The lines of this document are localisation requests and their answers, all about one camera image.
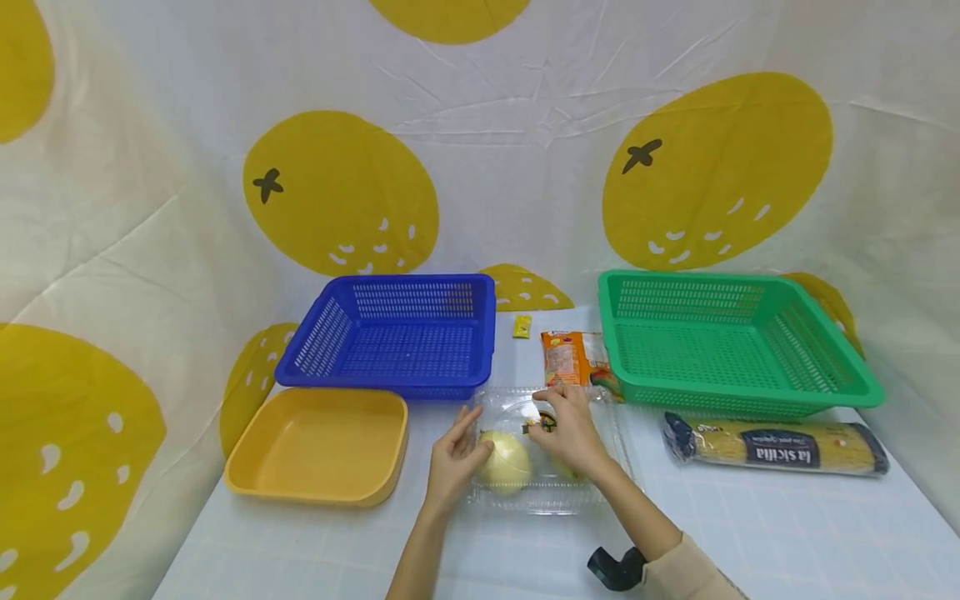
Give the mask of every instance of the beige sleeve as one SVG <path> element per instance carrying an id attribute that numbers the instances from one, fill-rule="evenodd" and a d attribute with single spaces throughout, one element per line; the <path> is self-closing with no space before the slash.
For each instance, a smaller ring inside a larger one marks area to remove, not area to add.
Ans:
<path id="1" fill-rule="evenodd" d="M 687 535 L 643 568 L 650 600 L 744 600 L 743 594 Z"/>

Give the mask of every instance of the yellow fruit print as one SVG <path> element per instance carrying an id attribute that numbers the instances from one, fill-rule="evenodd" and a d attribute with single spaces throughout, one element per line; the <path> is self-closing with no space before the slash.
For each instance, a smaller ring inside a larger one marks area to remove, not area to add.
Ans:
<path id="1" fill-rule="evenodd" d="M 280 323 L 257 332 L 233 363 L 220 407 L 220 447 L 224 458 L 233 451 L 250 419 L 274 388 L 276 362 L 296 331 L 296 323 Z"/>
<path id="2" fill-rule="evenodd" d="M 492 36 L 516 19 L 530 0 L 370 0 L 383 18 L 413 37 L 467 44 Z"/>
<path id="3" fill-rule="evenodd" d="M 607 172 L 603 222 L 613 250 L 642 269 L 733 258 L 804 207 L 830 159 L 827 105 L 785 73 L 747 73 L 658 108 Z"/>
<path id="4" fill-rule="evenodd" d="M 328 276 L 408 273 L 433 251 L 440 210 L 430 176 L 389 133 L 314 110 L 266 132 L 244 165 L 247 206 L 270 241 Z"/>
<path id="5" fill-rule="evenodd" d="M 0 73 L 4 79 L 0 86 L 0 144 L 3 144 L 22 135 L 43 116 L 54 91 L 54 52 L 33 0 L 3 3 Z"/>
<path id="6" fill-rule="evenodd" d="M 166 427 L 113 356 L 0 325 L 0 598 L 51 600 L 116 536 Z"/>
<path id="7" fill-rule="evenodd" d="M 840 327 L 851 346 L 860 353 L 860 356 L 865 356 L 860 339 L 856 337 L 853 312 L 847 306 L 847 301 L 843 299 L 840 290 L 810 273 L 787 273 L 783 276 L 801 284 L 806 292 L 820 304 L 830 320 Z"/>
<path id="8" fill-rule="evenodd" d="M 559 287 L 523 267 L 503 263 L 480 273 L 493 278 L 498 311 L 573 308 L 573 302 Z"/>

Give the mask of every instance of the tabletop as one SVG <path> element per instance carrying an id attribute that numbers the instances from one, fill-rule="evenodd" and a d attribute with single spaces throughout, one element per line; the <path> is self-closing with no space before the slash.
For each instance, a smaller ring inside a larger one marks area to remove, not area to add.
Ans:
<path id="1" fill-rule="evenodd" d="M 497 316 L 490 386 L 542 385 L 540 331 L 599 330 L 592 307 L 533 313 L 531 339 L 514 340 L 514 317 Z M 457 408 L 410 404 L 396 490 L 373 509 L 257 500 L 221 479 L 155 600 L 383 598 L 423 498 L 430 445 Z M 638 483 L 754 600 L 960 598 L 960 539 L 894 457 L 880 479 L 680 466 L 660 439 L 662 411 L 617 409 Z M 852 410 L 833 416 L 859 420 Z M 630 547 L 606 506 L 577 516 L 466 506 L 448 529 L 435 598 L 642 598 L 608 591 L 588 571 L 601 545 L 615 557 Z"/>

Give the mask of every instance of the person's right hand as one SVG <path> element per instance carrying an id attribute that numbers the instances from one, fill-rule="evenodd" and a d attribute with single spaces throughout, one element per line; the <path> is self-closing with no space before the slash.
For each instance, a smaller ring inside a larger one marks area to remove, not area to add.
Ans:
<path id="1" fill-rule="evenodd" d="M 553 406 L 557 426 L 547 432 L 538 423 L 534 424 L 530 427 L 530 439 L 577 473 L 594 479 L 598 470 L 610 461 L 610 455 L 593 424 L 584 391 L 560 384 L 536 392 L 534 400 L 546 400 Z"/>

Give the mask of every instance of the blue basket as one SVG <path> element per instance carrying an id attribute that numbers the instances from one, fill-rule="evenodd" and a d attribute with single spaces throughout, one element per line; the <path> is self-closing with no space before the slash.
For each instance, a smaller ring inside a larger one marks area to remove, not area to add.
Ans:
<path id="1" fill-rule="evenodd" d="M 490 377 L 495 311 L 485 275 L 338 277 L 294 334 L 276 381 L 466 400 Z"/>

